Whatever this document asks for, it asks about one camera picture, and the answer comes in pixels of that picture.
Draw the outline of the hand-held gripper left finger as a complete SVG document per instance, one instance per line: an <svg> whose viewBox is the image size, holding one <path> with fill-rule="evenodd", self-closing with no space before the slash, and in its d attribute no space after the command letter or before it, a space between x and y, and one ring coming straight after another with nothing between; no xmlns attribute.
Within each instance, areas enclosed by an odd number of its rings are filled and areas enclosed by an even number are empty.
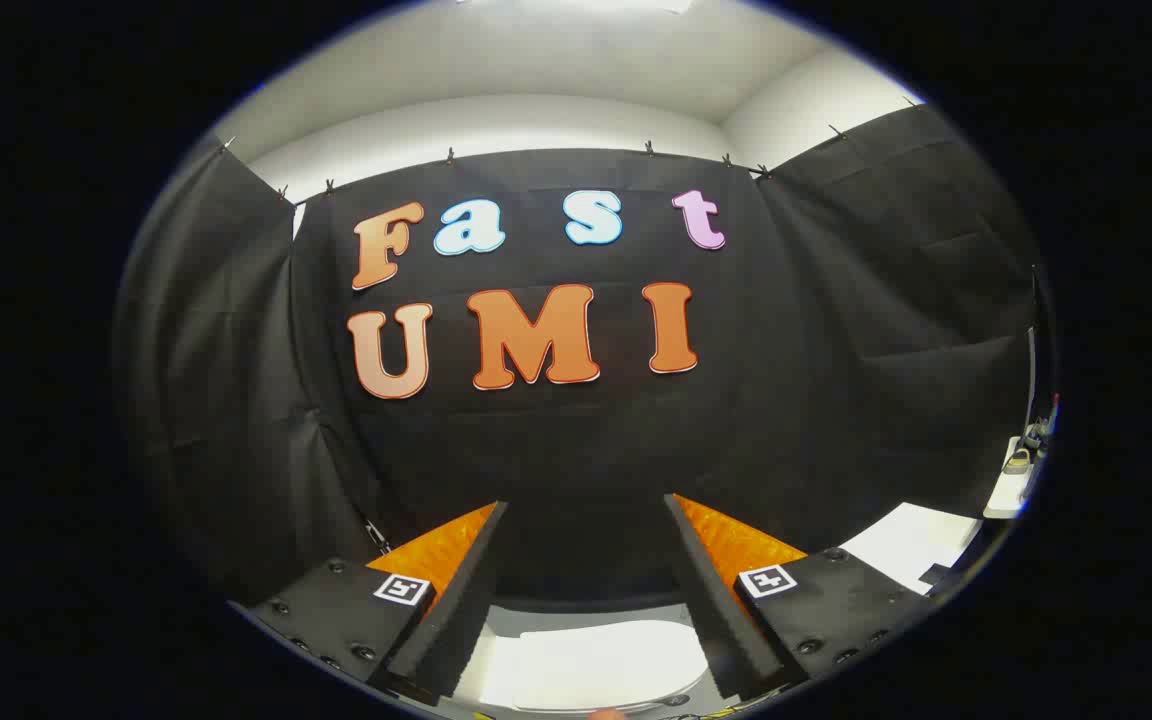
<svg viewBox="0 0 1152 720"><path fill-rule="evenodd" d="M467 511L371 562L328 559L265 600L232 607L351 685L435 706L456 691L486 624L507 510Z"/></svg>

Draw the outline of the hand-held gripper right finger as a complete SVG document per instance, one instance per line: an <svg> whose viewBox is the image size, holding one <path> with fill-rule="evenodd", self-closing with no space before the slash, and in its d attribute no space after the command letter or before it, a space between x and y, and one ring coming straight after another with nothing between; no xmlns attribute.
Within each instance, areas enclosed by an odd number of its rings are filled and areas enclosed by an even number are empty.
<svg viewBox="0 0 1152 720"><path fill-rule="evenodd" d="M740 700L840 670L933 611L855 553L804 553L722 511L664 497L670 568L719 694Z"/></svg>

